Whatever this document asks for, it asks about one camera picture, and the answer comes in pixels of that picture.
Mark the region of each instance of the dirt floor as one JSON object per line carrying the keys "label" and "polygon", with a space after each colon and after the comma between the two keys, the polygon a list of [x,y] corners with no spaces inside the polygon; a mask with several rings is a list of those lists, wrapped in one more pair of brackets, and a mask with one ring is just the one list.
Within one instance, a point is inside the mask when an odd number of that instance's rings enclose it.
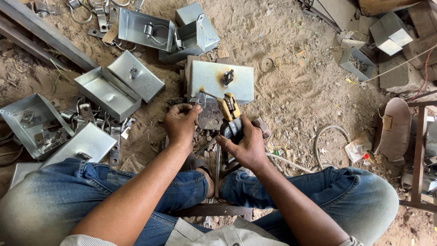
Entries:
{"label": "dirt floor", "polygon": [[[141,12],[175,23],[175,10],[192,2],[145,0]],[[311,168],[316,165],[314,134],[324,126],[338,125],[349,133],[351,139],[365,132],[373,142],[373,116],[390,99],[390,95],[380,91],[378,79],[361,85],[350,84],[345,80],[350,78],[357,81],[356,77],[338,65],[343,51],[337,43],[337,33],[327,23],[303,14],[299,2],[292,0],[199,0],[199,3],[216,28],[221,39],[219,43],[228,51],[229,63],[254,68],[255,100],[248,105],[241,105],[240,109],[249,118],[262,116],[267,122],[274,133],[266,141],[267,144],[286,145],[288,150],[293,150],[300,165]],[[87,14],[83,9],[75,13],[79,18]],[[121,54],[120,50],[107,48],[87,34],[90,27],[97,27],[95,16],[87,25],[77,24],[69,14],[50,16],[45,20],[102,66],[107,66]],[[303,49],[310,62],[301,67],[293,59]],[[61,102],[58,110],[62,110],[69,106],[71,98],[78,93],[68,80],[58,78],[57,70],[37,63],[32,55],[9,40],[0,40],[0,52],[0,106],[39,93],[47,99],[57,98]],[[165,79],[166,89],[149,105],[143,103],[132,115],[137,121],[129,138],[121,139],[121,164],[132,155],[142,164],[156,157],[148,144],[148,136],[157,149],[157,144],[165,137],[165,131],[158,121],[168,111],[169,103],[178,101],[184,95],[179,75],[181,66],[161,63],[156,49],[141,46],[135,53],[154,74]],[[259,67],[260,58],[265,54],[278,58],[277,66],[267,73],[263,73]],[[201,56],[205,61],[214,61],[216,58],[217,49]],[[75,78],[80,74],[71,71],[68,76]],[[275,123],[275,117],[283,117],[283,120]],[[0,127],[3,136],[8,129],[4,124]],[[197,131],[194,149],[198,150],[206,142],[205,132]],[[346,140],[339,131],[327,130],[319,140],[319,149],[326,150],[320,154],[322,163],[339,168],[348,166],[345,146]],[[14,148],[1,147],[0,152],[14,151]],[[215,168],[214,151],[209,151],[209,158],[203,155],[201,158],[210,164],[211,169]],[[18,162],[25,161],[32,161],[26,151],[18,159]],[[291,176],[302,174],[283,162],[279,162],[279,165]],[[360,160],[354,166],[381,176],[396,188],[400,199],[408,199],[409,193],[400,188],[399,176],[402,170],[389,165],[384,158],[369,166]],[[0,168],[0,197],[7,192],[13,170],[14,165]],[[253,219],[271,211],[255,209]],[[228,224],[234,219],[212,217],[212,228]],[[202,224],[205,218],[186,220]],[[432,214],[399,207],[395,221],[375,245],[436,245],[437,233],[433,223]]]}

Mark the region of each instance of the spanner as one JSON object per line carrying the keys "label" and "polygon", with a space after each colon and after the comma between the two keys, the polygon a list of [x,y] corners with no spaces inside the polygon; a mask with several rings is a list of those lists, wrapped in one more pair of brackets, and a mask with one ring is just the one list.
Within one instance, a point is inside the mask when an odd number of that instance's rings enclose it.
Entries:
{"label": "spanner", "polygon": [[[208,203],[212,203],[214,201],[214,198],[210,198]],[[209,228],[211,226],[211,221],[209,221],[210,216],[206,216],[205,221],[203,222],[203,227]]]}

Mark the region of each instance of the person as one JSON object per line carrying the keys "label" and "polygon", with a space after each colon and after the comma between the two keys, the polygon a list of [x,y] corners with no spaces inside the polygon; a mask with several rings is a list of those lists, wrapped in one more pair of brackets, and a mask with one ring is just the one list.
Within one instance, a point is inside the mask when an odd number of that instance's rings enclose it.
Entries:
{"label": "person", "polygon": [[203,228],[167,215],[215,193],[202,165],[188,164],[201,107],[173,106],[164,118],[168,147],[139,174],[68,158],[29,173],[0,201],[0,241],[6,246],[371,245],[398,210],[395,190],[352,167],[281,175],[264,154],[261,130],[241,116],[238,145],[216,140],[241,166],[220,180],[220,198],[239,206],[274,208],[253,222]]}

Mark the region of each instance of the white cable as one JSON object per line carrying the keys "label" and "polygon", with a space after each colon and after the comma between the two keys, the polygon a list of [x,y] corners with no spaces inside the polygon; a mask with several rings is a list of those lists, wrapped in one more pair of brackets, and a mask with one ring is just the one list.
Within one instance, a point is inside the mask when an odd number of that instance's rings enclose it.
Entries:
{"label": "white cable", "polygon": [[293,163],[293,162],[291,162],[291,161],[289,161],[289,160],[287,160],[287,159],[284,159],[284,158],[282,158],[282,157],[280,157],[280,156],[277,156],[277,155],[274,155],[274,154],[270,154],[270,153],[267,153],[267,152],[266,152],[266,156],[270,156],[270,157],[273,157],[273,158],[279,159],[279,160],[281,160],[281,161],[283,161],[283,162],[286,162],[286,163],[288,163],[288,164],[290,164],[290,165],[292,165],[292,166],[294,166],[294,167],[297,167],[297,168],[299,168],[300,170],[305,171],[305,172],[307,172],[307,173],[314,173],[313,171],[311,171],[311,170],[309,170],[309,169],[306,169],[306,168],[304,168],[304,167],[301,167],[301,166],[299,166],[299,165],[297,165],[297,164],[295,164],[295,163]]}

